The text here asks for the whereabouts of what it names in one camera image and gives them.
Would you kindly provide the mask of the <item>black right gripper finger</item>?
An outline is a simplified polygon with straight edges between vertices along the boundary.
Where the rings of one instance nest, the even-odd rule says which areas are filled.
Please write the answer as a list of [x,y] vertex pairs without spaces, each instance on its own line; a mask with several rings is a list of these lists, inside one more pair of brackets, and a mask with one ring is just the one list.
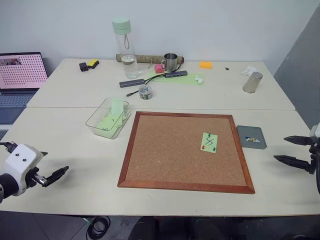
[[300,160],[292,156],[287,155],[274,155],[273,156],[279,162],[286,164],[290,167],[303,169],[307,172],[310,171],[311,164],[308,161]]
[[311,146],[313,144],[313,140],[307,136],[287,136],[284,138],[285,141],[302,146]]

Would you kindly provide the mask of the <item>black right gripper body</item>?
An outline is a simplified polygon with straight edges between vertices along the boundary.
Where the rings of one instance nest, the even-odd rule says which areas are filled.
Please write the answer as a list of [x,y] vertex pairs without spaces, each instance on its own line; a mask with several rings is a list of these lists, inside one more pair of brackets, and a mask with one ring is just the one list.
[[311,153],[311,161],[309,163],[308,172],[310,174],[320,173],[320,141],[317,139],[308,139],[308,144],[310,145],[309,152]]

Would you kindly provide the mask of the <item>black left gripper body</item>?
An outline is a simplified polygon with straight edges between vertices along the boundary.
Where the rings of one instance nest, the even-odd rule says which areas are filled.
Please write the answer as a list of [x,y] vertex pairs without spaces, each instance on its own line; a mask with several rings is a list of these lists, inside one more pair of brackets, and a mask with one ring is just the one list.
[[42,187],[46,187],[48,185],[48,180],[44,176],[40,176],[38,172],[39,169],[37,167],[34,167],[27,172],[25,175],[27,188],[32,188],[36,184],[40,184]]

